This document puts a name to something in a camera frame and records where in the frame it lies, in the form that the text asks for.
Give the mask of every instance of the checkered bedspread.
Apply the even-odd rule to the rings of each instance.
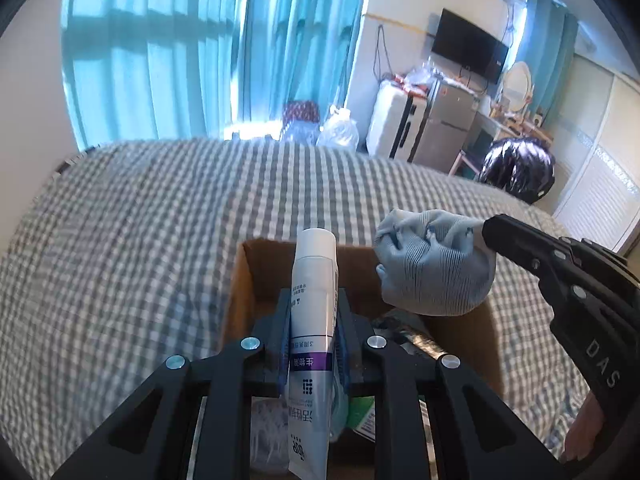
[[[497,189],[391,160],[277,142],[132,142],[52,179],[0,262],[0,432],[36,480],[175,353],[215,352],[238,242],[330,229],[371,245],[393,208],[550,216]],[[498,257],[490,304],[505,400],[558,452],[586,385],[537,280]]]

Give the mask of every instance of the toothpaste tube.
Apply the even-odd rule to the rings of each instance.
[[[298,235],[291,277],[289,470],[325,480],[334,380],[338,298],[335,237],[324,229]]]

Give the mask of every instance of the blue curtain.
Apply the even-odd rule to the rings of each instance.
[[[78,146],[222,138],[290,99],[342,102],[362,0],[63,0]]]
[[[527,0],[527,21],[516,61],[524,61],[534,84],[531,113],[550,117],[556,94],[566,80],[574,55],[578,21],[554,0]]]

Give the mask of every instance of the wall-mounted television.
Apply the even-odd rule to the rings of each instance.
[[[447,9],[442,16],[431,51],[467,70],[497,83],[509,47],[487,31]]]

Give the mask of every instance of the oval mirror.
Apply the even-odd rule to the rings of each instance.
[[[509,111],[519,112],[531,92],[531,72],[524,61],[514,63],[502,80],[502,95],[509,100]]]

